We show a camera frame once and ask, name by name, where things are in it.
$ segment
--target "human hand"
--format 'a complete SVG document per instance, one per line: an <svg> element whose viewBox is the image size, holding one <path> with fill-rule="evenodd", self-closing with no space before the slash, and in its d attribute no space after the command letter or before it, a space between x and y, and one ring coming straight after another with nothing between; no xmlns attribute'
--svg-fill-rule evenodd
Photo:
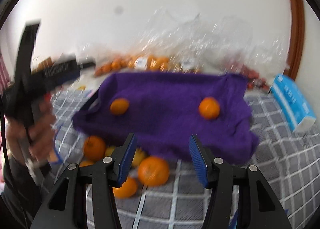
<svg viewBox="0 0 320 229"><path fill-rule="evenodd" d="M31 155L38 161L47 159L49 153L53 150L54 141L53 137L55 131L51 125L54 124L56 118L52 114L52 105L50 102L43 101L39 104L42 117L37 123L29 128L29 135L34 143L30 146L29 151ZM23 124L14 119L9 119L9 127L6 129L6 139L8 148L12 156L25 165L18 140L27 136L26 129Z"/></svg>

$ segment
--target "brown wooden trim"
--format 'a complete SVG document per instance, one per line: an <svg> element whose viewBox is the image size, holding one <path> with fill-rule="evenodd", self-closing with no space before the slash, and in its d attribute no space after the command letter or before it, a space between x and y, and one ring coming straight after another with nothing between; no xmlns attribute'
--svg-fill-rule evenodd
<svg viewBox="0 0 320 229"><path fill-rule="evenodd" d="M287 63L290 69L285 70L284 74L296 79L300 61L303 52L304 34L305 34L305 18L303 0L290 0L291 3L291 38Z"/></svg>

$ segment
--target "black sleeve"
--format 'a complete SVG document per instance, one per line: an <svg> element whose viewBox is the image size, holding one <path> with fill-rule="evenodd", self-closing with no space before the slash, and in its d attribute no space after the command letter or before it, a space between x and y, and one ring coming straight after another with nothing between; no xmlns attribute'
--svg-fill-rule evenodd
<svg viewBox="0 0 320 229"><path fill-rule="evenodd" d="M21 165L14 158L9 159L9 164L16 189L20 196L21 204L25 208L27 218L30 222L30 217L33 219L41 206L40 190L34 183L26 166ZM5 187L3 193L1 194L3 201L14 219L20 224L25 225L25 220L18 202L18 198L12 190L13 183L9 176L7 165L4 166L4 180Z"/></svg>

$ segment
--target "purple cloth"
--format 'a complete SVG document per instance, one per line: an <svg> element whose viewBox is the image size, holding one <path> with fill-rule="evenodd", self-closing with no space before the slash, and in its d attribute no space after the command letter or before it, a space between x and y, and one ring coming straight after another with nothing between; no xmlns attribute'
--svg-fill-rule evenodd
<svg viewBox="0 0 320 229"><path fill-rule="evenodd" d="M251 109L243 100L247 81L238 75L117 73L99 88L98 104L73 117L76 129L121 145L130 132L150 155L191 160L189 137L197 134L212 153L232 164L250 159L259 141L249 131ZM205 97L220 104L220 116L205 120L198 107ZM130 102L122 116L109 107L116 98Z"/></svg>

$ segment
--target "plaid tablecloth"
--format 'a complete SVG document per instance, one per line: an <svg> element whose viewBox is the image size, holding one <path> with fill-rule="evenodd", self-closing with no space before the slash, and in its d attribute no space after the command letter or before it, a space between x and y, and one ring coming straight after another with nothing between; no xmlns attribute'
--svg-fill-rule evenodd
<svg viewBox="0 0 320 229"><path fill-rule="evenodd" d="M88 99L86 91L62 91L52 98L60 128L55 142L64 160L55 165L42 186L46 196L69 163L83 158L85 135L72 127L71 117ZM303 228L320 204L320 133L314 125L305 134L293 134L272 95L245 96L252 108L251 130L260 138L257 151L247 164L259 167L284 209L292 228ZM140 186L138 193L116 200L123 229L201 228L210 190L198 183L191 163L170 162L171 175L166 185L156 188ZM232 214L237 209L238 188L233 190ZM94 228L91 187L87 188L88 227Z"/></svg>

